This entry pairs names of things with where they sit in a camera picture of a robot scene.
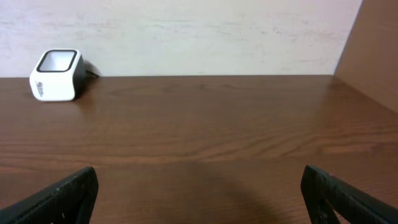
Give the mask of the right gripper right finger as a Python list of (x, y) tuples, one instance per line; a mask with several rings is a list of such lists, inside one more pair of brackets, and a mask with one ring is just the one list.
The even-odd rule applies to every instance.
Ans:
[(397, 223), (397, 209), (319, 169), (305, 166), (301, 192), (312, 224)]

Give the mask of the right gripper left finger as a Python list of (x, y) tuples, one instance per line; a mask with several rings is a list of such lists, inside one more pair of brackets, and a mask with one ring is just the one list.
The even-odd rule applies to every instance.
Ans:
[(95, 169), (84, 167), (1, 209), (1, 223), (89, 223), (98, 189)]

